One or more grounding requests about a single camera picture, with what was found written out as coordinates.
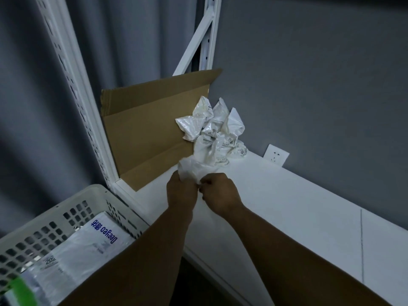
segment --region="cardboard box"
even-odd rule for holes
[[[101,116],[119,176],[137,191],[193,154],[176,118],[208,97],[221,69],[102,90]]]

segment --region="perforated basket side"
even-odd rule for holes
[[[91,185],[0,239],[0,295],[8,282],[102,211],[138,238],[148,225],[101,185]]]

